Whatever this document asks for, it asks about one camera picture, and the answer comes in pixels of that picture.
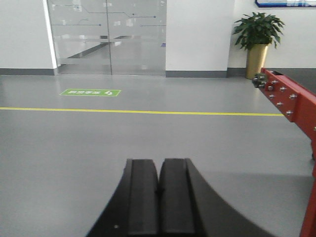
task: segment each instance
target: gray baseboard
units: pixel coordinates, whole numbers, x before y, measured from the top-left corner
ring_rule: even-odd
[[[282,73],[316,94],[316,68],[268,68],[268,70]]]
[[[316,68],[267,68],[272,71],[277,71],[279,73],[283,73],[287,76],[292,74],[300,74],[300,75],[316,75]],[[246,75],[246,68],[227,68],[227,76],[228,77],[237,77]]]
[[[225,78],[227,71],[166,71],[167,78]]]
[[[54,76],[57,74],[57,68],[0,68],[0,75],[35,75],[35,76]]]
[[[227,77],[244,77],[246,75],[246,68],[227,68]]]

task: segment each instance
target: epoxy floor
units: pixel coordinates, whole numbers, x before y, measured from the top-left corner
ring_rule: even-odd
[[[59,95],[68,88],[121,93]],[[314,180],[310,140],[271,114],[278,110],[244,78],[1,76],[0,236],[84,237],[127,158],[153,159],[158,169],[165,158],[191,158],[247,218],[276,237],[298,237]]]

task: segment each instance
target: metal bolt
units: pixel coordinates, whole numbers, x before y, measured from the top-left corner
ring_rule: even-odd
[[[291,94],[290,97],[289,97],[291,100],[294,100],[297,98],[297,94]]]
[[[293,114],[293,111],[290,111],[290,110],[289,110],[289,111],[286,111],[286,115],[287,115],[287,116],[291,116],[292,114]]]
[[[286,88],[284,87],[284,86],[282,86],[281,88],[280,88],[280,91],[281,92],[284,92],[286,90]]]

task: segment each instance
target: glass door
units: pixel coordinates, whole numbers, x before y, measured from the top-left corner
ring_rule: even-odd
[[[105,0],[48,0],[58,71],[111,74]]]
[[[165,0],[108,0],[114,75],[165,76]]]
[[[47,0],[59,73],[165,75],[166,0]]]

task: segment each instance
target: red metal frame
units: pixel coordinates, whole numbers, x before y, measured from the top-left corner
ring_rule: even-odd
[[[296,123],[311,139],[316,158],[316,95],[285,75],[275,75],[262,68],[267,83],[260,90],[290,121]],[[316,164],[313,170],[316,178]],[[306,209],[300,237],[316,237],[316,180]]]

